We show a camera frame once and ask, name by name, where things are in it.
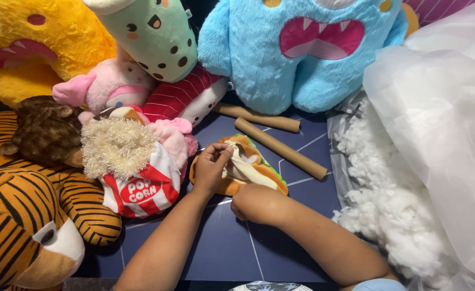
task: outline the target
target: hand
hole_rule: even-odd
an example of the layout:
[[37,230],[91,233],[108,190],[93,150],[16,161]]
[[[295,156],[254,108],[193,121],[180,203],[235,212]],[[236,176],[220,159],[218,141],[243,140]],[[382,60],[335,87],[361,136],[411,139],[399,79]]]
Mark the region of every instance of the hand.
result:
[[270,187],[249,184],[237,190],[230,209],[240,220],[278,226],[294,200]]
[[227,143],[216,142],[206,147],[196,162],[196,179],[193,191],[214,195],[221,181],[223,168],[232,157],[234,148]]

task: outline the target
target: curly beige fur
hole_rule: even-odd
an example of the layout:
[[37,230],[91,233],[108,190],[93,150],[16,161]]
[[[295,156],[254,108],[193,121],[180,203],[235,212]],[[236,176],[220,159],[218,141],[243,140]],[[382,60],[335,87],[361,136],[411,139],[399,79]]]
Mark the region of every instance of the curly beige fur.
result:
[[135,120],[89,122],[81,131],[85,175],[93,179],[112,173],[128,179],[148,165],[155,141],[153,131]]

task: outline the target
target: tiger plush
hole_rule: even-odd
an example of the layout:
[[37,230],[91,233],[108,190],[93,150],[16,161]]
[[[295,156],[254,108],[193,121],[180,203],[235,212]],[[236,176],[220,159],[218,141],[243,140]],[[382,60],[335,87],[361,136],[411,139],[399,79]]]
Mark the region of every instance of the tiger plush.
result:
[[[0,112],[0,146],[16,127],[13,112]],[[121,220],[103,196],[81,169],[0,155],[0,290],[61,290],[83,259],[83,240],[117,239]]]

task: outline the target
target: cardboard tube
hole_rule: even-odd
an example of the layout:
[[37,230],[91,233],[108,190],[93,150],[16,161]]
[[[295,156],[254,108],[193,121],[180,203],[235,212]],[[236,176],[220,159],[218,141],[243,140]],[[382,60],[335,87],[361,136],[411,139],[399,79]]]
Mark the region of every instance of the cardboard tube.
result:
[[292,162],[295,166],[304,170],[306,173],[315,177],[317,180],[322,180],[322,178],[324,178],[327,174],[326,168],[310,160],[308,157],[302,155],[298,151],[288,147],[284,143],[260,130],[245,119],[239,117],[234,123],[234,126],[243,133],[245,133],[249,138],[260,142],[268,149],[276,152],[285,160]]
[[216,104],[212,111],[235,118],[242,117],[249,122],[274,127],[276,129],[284,129],[293,133],[299,132],[300,121],[287,117],[263,115],[255,111],[242,108],[241,106],[229,105],[225,103]]

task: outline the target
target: bubble tea plush face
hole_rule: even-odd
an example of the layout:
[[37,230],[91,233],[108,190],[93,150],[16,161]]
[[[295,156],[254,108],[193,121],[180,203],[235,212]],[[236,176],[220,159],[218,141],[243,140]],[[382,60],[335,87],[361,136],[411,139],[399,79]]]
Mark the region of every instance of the bubble tea plush face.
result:
[[195,35],[180,0],[83,2],[155,79],[180,81],[196,65]]

